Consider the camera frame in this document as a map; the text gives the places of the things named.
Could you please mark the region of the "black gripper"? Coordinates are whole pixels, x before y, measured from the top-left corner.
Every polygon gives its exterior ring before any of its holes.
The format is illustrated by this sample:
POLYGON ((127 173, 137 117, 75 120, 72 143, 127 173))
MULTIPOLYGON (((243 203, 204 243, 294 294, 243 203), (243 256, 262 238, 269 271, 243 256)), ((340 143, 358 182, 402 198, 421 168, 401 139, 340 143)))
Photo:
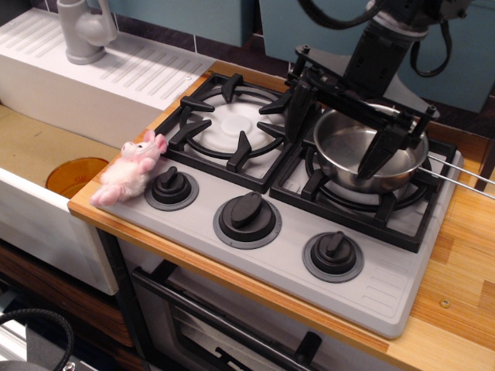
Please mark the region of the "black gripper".
POLYGON ((372 178, 401 146, 417 144, 439 113, 411 92, 397 71, 422 36, 404 24, 373 19, 350 56, 297 46, 298 58, 286 82, 287 141, 306 135, 321 102, 377 130, 360 161, 358 179, 372 178))

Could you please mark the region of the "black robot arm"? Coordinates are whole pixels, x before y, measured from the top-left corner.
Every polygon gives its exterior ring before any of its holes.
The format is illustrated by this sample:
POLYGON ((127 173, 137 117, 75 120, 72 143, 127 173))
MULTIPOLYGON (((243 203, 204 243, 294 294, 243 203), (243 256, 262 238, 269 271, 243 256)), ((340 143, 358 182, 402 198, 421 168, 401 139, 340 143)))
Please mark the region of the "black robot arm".
POLYGON ((312 1, 299 3, 316 24, 335 30, 366 27, 352 56, 339 56, 298 46, 298 59, 288 74, 285 136, 294 142, 310 107, 320 101, 376 130, 358 168, 371 178, 399 149, 417 148, 425 126, 437 111, 398 80, 396 73, 408 56, 417 66, 421 41, 430 26, 442 30, 445 49, 452 52, 448 21, 464 18, 468 1, 370 1, 362 15, 348 21, 325 14, 312 1))

